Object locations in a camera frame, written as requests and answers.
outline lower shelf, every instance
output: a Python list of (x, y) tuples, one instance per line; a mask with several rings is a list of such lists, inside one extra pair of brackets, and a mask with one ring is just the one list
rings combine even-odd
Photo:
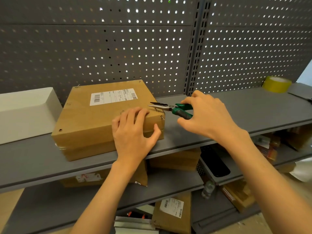
[[(216, 153), (219, 155), (221, 160), (224, 164), (230, 169), (230, 174), (223, 176), (223, 177), (215, 177), (205, 162), (200, 158), (200, 162), (202, 165), (203, 170), (205, 173), (212, 178), (212, 180), (217, 185), (224, 185), (226, 183), (238, 180), (243, 178), (243, 174), (241, 173), (240, 169), (232, 159), (232, 157), (228, 154), (228, 152), (222, 148), (220, 148), (217, 144), (210, 145)], [(276, 161), (273, 163), (275, 167), (296, 162), (307, 157), (312, 156), (312, 147), (307, 146), (302, 151), (298, 152), (294, 149), (288, 147), (287, 145), (281, 144), (280, 147), (277, 149), (277, 158)]]
[(259, 212), (257, 204), (238, 212), (219, 188), (208, 200), (202, 198), (201, 190), (192, 192), (192, 228), (197, 234), (215, 232)]
[[(203, 188), (196, 171), (155, 169), (148, 186), (129, 184), (119, 202), (117, 214), (132, 208)], [(98, 191), (99, 186), (64, 188), (58, 181), (25, 188), (3, 234), (54, 231), (74, 224)]]

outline plastic bottle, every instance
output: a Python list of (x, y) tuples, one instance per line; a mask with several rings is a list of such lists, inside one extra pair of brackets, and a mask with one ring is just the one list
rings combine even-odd
[(216, 186), (213, 184), (212, 181), (207, 181), (204, 186), (204, 189), (202, 190), (202, 197), (204, 199), (209, 199), (215, 187)]

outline hand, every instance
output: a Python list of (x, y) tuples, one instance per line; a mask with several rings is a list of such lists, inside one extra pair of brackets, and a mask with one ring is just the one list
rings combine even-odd
[(185, 98), (181, 103), (191, 104), (194, 109), (190, 120), (177, 120), (189, 132), (209, 137), (222, 146), (228, 137), (246, 133), (235, 124), (224, 103), (218, 98), (195, 90), (191, 97)]
[(117, 161), (134, 169), (137, 169), (161, 135), (161, 130), (155, 124), (152, 136), (149, 138), (143, 136), (143, 122), (148, 113), (147, 109), (131, 108), (112, 121), (113, 137), (118, 153)]

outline floor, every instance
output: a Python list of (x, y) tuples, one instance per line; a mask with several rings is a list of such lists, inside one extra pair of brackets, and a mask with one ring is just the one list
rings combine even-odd
[[(290, 174), (283, 176), (291, 184), (291, 186), (312, 206), (312, 181), (301, 182)], [(0, 233), (2, 232), (14, 206), (16, 205), (23, 189), (15, 190), (7, 193), (0, 194)], [(68, 234), (71, 228), (66, 228), (53, 234)], [(243, 221), (232, 224), (224, 229), (221, 229), (217, 234), (271, 234), (263, 215), (257, 214), (249, 217)]]

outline yellow tape roll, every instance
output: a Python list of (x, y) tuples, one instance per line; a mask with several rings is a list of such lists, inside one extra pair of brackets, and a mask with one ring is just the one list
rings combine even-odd
[(263, 88), (273, 93), (285, 93), (292, 82), (281, 77), (268, 76), (263, 83)]

